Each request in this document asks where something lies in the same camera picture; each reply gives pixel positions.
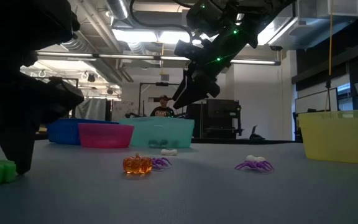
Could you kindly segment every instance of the man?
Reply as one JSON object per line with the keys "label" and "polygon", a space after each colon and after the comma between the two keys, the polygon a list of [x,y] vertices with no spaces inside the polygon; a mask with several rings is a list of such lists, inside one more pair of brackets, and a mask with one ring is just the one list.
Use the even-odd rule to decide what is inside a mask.
{"label": "man", "polygon": [[167,106],[168,100],[171,100],[166,95],[160,96],[160,104],[161,106],[156,107],[150,116],[164,116],[171,117],[174,115],[173,109]]}

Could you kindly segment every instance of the gray tabletop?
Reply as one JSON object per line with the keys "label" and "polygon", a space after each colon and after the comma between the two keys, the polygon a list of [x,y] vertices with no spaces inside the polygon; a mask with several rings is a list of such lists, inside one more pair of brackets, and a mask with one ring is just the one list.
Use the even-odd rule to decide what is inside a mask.
{"label": "gray tabletop", "polygon": [[[0,223],[358,223],[358,164],[308,160],[302,144],[194,144],[144,177],[123,173],[135,152],[159,156],[37,141],[30,172],[0,185]],[[234,170],[249,154],[275,172]]]}

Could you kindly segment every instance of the teal bin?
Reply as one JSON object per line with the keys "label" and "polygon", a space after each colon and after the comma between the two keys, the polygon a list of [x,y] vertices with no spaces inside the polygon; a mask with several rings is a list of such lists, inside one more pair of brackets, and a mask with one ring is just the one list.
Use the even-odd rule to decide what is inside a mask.
{"label": "teal bin", "polygon": [[179,118],[131,118],[121,119],[119,123],[135,126],[131,146],[137,147],[190,147],[194,129],[193,120]]}

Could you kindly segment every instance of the lab room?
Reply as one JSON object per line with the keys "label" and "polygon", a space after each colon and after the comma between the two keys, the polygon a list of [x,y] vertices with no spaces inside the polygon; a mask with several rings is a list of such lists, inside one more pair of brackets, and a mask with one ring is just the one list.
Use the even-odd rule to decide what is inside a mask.
{"label": "lab room", "polygon": [[0,223],[358,223],[358,0],[0,0]]}

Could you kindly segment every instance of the fluorescent light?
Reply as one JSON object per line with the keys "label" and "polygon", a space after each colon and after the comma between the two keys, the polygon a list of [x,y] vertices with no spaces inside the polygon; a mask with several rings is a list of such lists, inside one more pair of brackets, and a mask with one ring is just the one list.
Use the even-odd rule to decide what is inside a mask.
{"label": "fluorescent light", "polygon": [[78,88],[82,90],[97,90],[95,86],[79,86]]}
{"label": "fluorescent light", "polygon": [[154,60],[154,56],[149,55],[108,55],[101,54],[101,58],[116,58],[116,59],[140,59],[140,60]]}
{"label": "fluorescent light", "polygon": [[37,52],[38,56],[56,56],[56,57],[92,57],[92,54],[65,53],[65,52]]}
{"label": "fluorescent light", "polygon": [[176,56],[161,56],[162,60],[174,60],[174,61],[188,61],[188,58],[185,57],[176,57]]}
{"label": "fluorescent light", "polygon": [[269,42],[269,45],[272,45],[278,38],[280,38],[289,28],[291,28],[296,22],[298,22],[298,18],[294,18],[288,25],[286,25],[278,34],[276,34]]}
{"label": "fluorescent light", "polygon": [[75,57],[68,57],[67,60],[74,60],[74,61],[90,61],[90,62],[94,62],[96,61],[96,58],[75,58]]}
{"label": "fluorescent light", "polygon": [[116,36],[117,40],[125,41],[127,43],[136,42],[156,42],[157,37],[152,31],[133,31],[133,30],[117,30],[113,29],[112,32]]}
{"label": "fluorescent light", "polygon": [[162,42],[164,44],[175,44],[179,40],[188,43],[190,41],[190,37],[186,32],[164,31],[158,39],[159,42]]}
{"label": "fluorescent light", "polygon": [[230,61],[231,63],[238,64],[249,64],[249,65],[275,65],[274,61],[263,61],[263,60],[241,60],[241,59],[233,59]]}

